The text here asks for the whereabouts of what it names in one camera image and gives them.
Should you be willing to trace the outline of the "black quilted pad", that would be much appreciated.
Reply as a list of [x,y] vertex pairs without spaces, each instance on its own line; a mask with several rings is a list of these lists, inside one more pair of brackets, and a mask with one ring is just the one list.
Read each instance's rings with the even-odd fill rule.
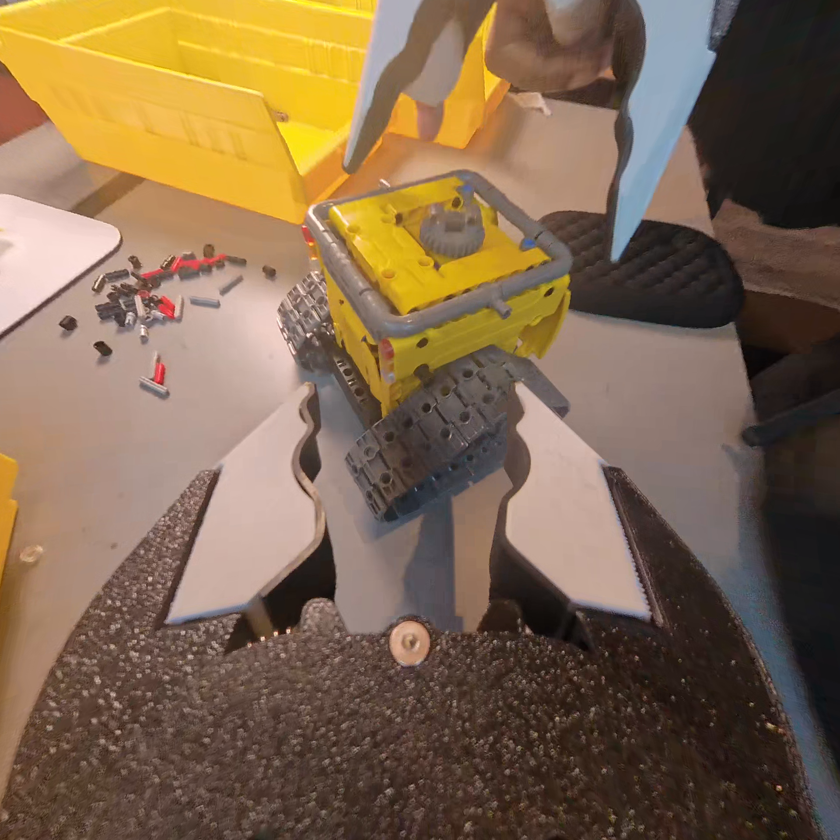
[[612,262],[602,213],[558,211],[539,221],[572,254],[573,311],[687,329],[716,329],[739,316],[742,279],[726,250],[699,230],[645,219]]

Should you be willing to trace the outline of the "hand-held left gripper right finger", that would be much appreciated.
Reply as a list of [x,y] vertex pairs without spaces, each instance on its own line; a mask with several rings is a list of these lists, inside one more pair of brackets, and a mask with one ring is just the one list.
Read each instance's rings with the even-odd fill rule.
[[490,600],[534,634],[589,642],[593,616],[643,632],[664,615],[610,467],[528,387],[512,387]]

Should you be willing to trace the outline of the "pile of small building pieces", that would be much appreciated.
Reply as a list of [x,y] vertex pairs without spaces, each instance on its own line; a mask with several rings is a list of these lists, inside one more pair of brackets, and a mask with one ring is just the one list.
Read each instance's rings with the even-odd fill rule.
[[273,266],[205,247],[148,270],[130,259],[97,286],[58,322],[49,347],[45,370],[63,403],[93,412],[145,394],[179,406],[235,404],[286,369]]

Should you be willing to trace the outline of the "yellow building-block toy vehicle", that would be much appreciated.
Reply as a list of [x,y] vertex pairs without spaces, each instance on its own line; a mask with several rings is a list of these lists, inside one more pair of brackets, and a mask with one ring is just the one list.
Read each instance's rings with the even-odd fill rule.
[[571,304],[568,247],[475,171],[313,205],[304,226],[339,349],[376,417],[496,346],[542,358]]

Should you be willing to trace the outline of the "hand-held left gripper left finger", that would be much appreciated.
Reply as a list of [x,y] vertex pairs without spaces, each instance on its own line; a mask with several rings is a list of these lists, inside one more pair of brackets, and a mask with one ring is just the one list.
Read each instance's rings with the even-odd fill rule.
[[299,624],[333,602],[337,570],[321,469],[319,394],[297,388],[217,467],[164,614],[168,626],[235,616],[234,640]]

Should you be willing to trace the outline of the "person's right hand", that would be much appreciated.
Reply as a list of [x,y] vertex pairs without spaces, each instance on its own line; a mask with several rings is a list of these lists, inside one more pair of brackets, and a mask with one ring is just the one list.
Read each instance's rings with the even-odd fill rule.
[[429,21],[416,19],[411,43],[423,36],[429,52],[404,90],[415,102],[420,140],[437,138],[469,42],[491,5],[486,67],[515,88],[539,93],[572,91],[606,75],[616,32],[632,11],[629,2],[617,1],[436,2]]

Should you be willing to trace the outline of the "grey desk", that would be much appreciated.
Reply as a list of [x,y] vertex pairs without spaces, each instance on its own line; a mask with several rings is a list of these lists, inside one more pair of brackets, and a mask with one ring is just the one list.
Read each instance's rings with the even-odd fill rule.
[[[200,470],[215,466],[299,385],[276,309],[308,267],[299,229],[154,182],[125,183],[83,164],[46,125],[2,147],[2,193],[92,215],[116,227],[120,252],[144,264],[213,243],[280,285],[274,322],[286,369],[271,388],[208,408],[147,395],[74,406],[56,399],[56,326],[91,299],[86,278],[2,338],[2,453],[15,459],[19,510],[2,586],[2,788],[50,667],[93,596]],[[732,325],[693,330],[571,313],[540,361],[571,403],[568,422],[623,468],[715,577],[770,669],[815,791],[824,755],[760,535],[759,455],[742,445],[753,402]],[[360,433],[331,379],[318,384],[318,491],[337,561],[338,603],[352,632],[404,614],[440,629],[476,628],[487,608],[498,471],[418,518],[375,524],[344,465]],[[32,565],[21,549],[44,547]]]

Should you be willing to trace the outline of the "yellow plastic storage bin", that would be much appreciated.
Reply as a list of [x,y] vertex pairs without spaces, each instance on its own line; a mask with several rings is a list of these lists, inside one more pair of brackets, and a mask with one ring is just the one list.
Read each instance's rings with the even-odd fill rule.
[[14,525],[18,513],[18,503],[13,498],[15,482],[18,476],[18,464],[13,458],[0,455],[1,461],[1,544],[0,544],[0,571],[1,580],[4,577],[4,570],[7,561],[9,544],[11,543]]
[[2,63],[85,161],[300,224],[342,168],[375,2],[2,6]]

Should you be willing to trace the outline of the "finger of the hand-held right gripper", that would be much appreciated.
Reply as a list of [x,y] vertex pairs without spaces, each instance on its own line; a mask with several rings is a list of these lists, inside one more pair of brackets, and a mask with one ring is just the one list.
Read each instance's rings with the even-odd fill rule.
[[613,70],[617,160],[606,203],[606,253],[635,235],[715,61],[712,1],[620,2]]
[[402,95],[415,103],[418,138],[436,140],[445,102],[491,6],[491,1],[377,3],[343,157],[346,173],[356,173],[373,151]]

